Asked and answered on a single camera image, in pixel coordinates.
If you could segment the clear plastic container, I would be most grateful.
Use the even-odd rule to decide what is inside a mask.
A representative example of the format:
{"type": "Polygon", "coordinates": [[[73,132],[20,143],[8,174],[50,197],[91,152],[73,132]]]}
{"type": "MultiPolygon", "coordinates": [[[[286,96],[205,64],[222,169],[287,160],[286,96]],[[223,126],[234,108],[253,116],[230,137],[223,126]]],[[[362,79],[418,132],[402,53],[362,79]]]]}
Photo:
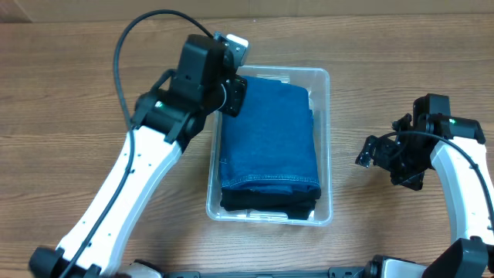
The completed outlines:
{"type": "Polygon", "coordinates": [[[330,74],[322,68],[289,66],[254,66],[239,68],[241,76],[278,80],[301,86],[308,92],[309,107],[313,112],[313,139],[316,151],[321,197],[308,219],[291,219],[281,212],[239,210],[228,212],[220,206],[222,199],[219,158],[221,153],[222,115],[212,116],[211,157],[208,176],[206,212],[210,219],[223,222],[257,222],[282,225],[325,226],[333,219],[333,189],[330,150],[330,74]]]}

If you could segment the black cloth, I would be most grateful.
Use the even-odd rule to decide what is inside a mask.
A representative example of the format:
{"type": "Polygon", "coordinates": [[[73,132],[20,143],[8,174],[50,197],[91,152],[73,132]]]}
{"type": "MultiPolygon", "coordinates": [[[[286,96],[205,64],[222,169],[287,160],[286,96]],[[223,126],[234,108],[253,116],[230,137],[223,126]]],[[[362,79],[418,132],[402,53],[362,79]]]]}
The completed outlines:
{"type": "Polygon", "coordinates": [[[320,196],[320,189],[309,192],[294,191],[289,194],[222,189],[220,205],[229,212],[253,209],[261,212],[282,212],[289,219],[307,220],[320,196]]]}

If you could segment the blue denim cloth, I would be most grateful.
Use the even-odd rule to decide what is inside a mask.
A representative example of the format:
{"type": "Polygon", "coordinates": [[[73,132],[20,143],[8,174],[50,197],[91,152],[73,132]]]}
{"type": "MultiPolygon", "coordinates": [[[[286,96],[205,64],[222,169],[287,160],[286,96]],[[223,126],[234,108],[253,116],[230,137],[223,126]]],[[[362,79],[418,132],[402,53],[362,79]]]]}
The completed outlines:
{"type": "Polygon", "coordinates": [[[222,190],[319,198],[307,90],[251,76],[247,82],[240,114],[222,120],[222,190]]]}

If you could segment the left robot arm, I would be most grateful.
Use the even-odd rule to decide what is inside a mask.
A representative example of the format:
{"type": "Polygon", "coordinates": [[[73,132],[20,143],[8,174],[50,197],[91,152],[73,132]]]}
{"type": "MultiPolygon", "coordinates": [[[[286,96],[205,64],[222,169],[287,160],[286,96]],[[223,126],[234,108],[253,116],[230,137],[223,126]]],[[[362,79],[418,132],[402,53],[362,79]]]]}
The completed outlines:
{"type": "Polygon", "coordinates": [[[246,39],[220,32],[190,35],[178,68],[166,70],[141,95],[112,170],[82,218],[55,249],[39,247],[29,260],[36,277],[110,277],[120,268],[137,220],[161,180],[179,161],[206,117],[236,117],[247,82],[237,74],[246,39]]]}

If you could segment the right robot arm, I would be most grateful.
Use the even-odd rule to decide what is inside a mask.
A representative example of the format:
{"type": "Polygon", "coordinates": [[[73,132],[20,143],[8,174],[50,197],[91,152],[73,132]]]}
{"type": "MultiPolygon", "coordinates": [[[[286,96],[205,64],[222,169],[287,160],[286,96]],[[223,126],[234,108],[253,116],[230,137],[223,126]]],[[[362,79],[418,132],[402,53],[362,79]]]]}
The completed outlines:
{"type": "Polygon", "coordinates": [[[429,266],[376,255],[362,277],[481,277],[493,270],[493,184],[486,138],[477,120],[454,117],[449,98],[428,94],[413,112],[392,124],[393,131],[367,137],[356,164],[389,171],[391,183],[414,191],[425,171],[442,184],[452,244],[429,266]]]}

